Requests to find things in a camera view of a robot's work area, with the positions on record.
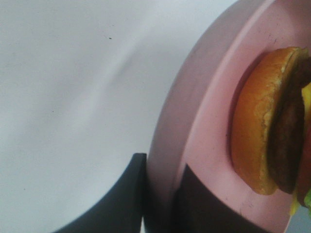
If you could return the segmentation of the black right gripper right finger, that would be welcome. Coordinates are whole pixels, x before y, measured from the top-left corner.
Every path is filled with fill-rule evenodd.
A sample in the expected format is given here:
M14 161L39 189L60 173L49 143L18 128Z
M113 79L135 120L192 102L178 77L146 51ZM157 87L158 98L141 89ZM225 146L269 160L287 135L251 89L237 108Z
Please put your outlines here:
M214 195L189 166L173 204L174 233L283 233L289 223L289 195L258 195L250 188Z

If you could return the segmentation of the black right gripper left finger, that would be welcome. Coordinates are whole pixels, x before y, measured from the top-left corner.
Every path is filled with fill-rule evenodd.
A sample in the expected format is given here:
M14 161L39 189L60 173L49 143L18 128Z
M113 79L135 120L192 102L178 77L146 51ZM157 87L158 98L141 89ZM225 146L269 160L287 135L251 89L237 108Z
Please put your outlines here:
M94 206L57 233L139 233L146 183L145 153L133 154L113 187Z

